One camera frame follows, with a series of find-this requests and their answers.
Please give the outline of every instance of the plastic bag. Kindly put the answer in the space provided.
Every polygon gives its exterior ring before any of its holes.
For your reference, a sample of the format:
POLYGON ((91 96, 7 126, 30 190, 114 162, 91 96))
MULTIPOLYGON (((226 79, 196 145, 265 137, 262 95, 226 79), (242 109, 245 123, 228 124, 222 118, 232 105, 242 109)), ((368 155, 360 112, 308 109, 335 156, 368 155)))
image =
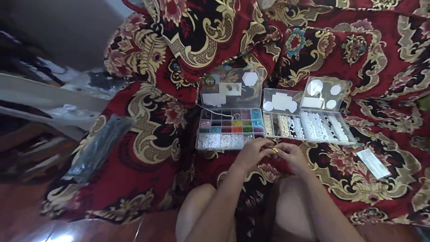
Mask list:
POLYGON ((87 183, 104 164, 109 152, 133 127, 135 119, 112 115, 109 121, 84 148, 78 159, 64 175, 64 180, 74 179, 77 183, 87 183))

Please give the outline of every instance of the white wall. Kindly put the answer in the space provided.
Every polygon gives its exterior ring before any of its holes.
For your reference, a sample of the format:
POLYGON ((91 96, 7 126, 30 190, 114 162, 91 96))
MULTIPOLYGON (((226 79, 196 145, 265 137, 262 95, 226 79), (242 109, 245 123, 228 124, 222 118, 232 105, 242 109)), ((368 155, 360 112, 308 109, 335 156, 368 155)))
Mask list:
POLYGON ((132 13, 121 0, 14 0, 16 27, 60 65, 77 70, 103 66, 108 38, 132 13))

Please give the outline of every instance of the leg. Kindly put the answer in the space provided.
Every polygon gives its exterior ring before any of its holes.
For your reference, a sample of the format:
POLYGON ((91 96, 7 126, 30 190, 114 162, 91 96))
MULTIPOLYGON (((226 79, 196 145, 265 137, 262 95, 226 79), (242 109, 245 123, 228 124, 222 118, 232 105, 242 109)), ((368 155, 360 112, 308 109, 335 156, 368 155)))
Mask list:
MULTIPOLYGON (((184 242, 194 227, 200 215, 215 194, 216 189, 211 184, 194 188, 185 198, 176 221, 176 241, 184 242)), ((230 232, 229 241, 236 241, 236 230, 230 232)))
POLYGON ((304 189, 298 177, 289 177, 280 181, 275 224, 272 230, 274 242, 316 241, 304 189))

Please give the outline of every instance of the bead string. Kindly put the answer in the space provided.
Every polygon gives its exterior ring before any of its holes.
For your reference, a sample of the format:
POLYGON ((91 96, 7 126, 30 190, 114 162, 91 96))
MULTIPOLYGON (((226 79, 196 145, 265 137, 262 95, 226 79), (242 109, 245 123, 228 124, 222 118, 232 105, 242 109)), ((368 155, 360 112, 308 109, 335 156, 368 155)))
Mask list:
POLYGON ((197 105, 198 105, 199 107, 203 108, 203 109, 208 110, 209 112, 211 112, 211 113, 213 113, 213 114, 218 114, 218 115, 222 115, 222 116, 226 116, 226 117, 232 117, 231 115, 227 115, 227 114, 222 114, 222 113, 214 112, 214 111, 212 111, 212 110, 210 110, 210 109, 207 109, 207 108, 205 108, 205 107, 201 106, 201 105, 200 105, 200 104, 198 104, 198 103, 197 103, 197 105))

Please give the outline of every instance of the blue flower motif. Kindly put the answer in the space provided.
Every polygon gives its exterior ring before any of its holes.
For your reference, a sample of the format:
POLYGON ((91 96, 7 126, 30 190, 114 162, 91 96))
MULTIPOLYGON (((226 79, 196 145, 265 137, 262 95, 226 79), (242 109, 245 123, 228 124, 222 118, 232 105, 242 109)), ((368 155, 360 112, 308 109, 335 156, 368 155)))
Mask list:
POLYGON ((285 42, 287 49, 287 56, 291 58, 292 56, 298 56, 300 50, 306 44, 306 39, 304 38, 304 30, 300 28, 287 29, 286 36, 288 40, 285 42))

